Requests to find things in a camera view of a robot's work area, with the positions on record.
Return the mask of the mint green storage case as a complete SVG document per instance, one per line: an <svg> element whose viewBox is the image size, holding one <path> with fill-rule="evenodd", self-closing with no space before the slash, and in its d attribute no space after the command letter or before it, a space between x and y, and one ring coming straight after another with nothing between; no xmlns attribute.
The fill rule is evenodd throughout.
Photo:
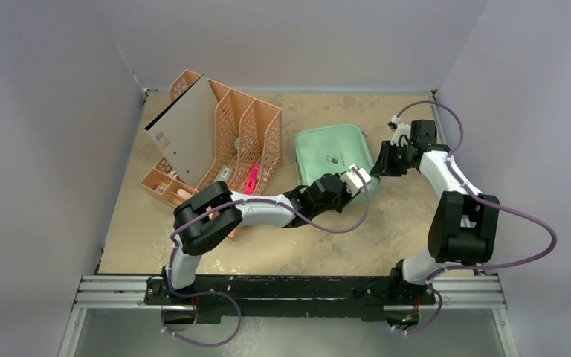
<svg viewBox="0 0 571 357"><path fill-rule="evenodd" d="M369 171L373 160L363 132L352 124L299 132L294 139L298 181L310 185L323 174L342 173L353 164Z"/></svg>

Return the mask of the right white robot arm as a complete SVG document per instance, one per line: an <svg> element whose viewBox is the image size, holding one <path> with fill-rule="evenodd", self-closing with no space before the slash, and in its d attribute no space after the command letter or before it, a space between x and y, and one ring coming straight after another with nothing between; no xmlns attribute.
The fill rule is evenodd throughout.
<svg viewBox="0 0 571 357"><path fill-rule="evenodd" d="M498 212L476 202L472 195L497 203L493 195L483 195L467 182L450 154L438 142L432 120L410 124L393 117L389 123L393 136L381 144L371 176L399 177L417 170L433 187L439 199L426 247L415 257L399 263L401 273L390 279L387 291L396 302L404 303L424 285L453 266L475 266L491 259L494 250Z"/></svg>

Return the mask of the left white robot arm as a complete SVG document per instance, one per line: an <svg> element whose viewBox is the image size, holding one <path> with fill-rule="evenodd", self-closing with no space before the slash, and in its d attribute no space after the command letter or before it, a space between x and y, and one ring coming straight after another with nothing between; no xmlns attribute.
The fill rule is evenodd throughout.
<svg viewBox="0 0 571 357"><path fill-rule="evenodd" d="M170 261L164 268L163 294L174 304L188 301L203 254L216 248L238 227L270 225L299 228L329 210L337 213L360 193L367 192L368 172L351 166L327 173L310 185L276 196L253 196L229 189L218 181L173 211Z"/></svg>

